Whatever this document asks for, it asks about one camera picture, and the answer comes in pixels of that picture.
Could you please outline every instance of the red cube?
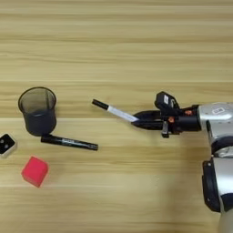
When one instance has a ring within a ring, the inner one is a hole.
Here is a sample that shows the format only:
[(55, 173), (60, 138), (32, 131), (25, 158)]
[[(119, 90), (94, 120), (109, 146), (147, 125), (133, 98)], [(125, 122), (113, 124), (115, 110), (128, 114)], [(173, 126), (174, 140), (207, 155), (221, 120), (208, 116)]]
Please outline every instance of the red cube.
[(22, 171), (22, 176), (25, 181), (36, 187), (40, 187), (46, 177), (47, 171), (48, 165), (46, 162), (37, 157), (31, 157)]

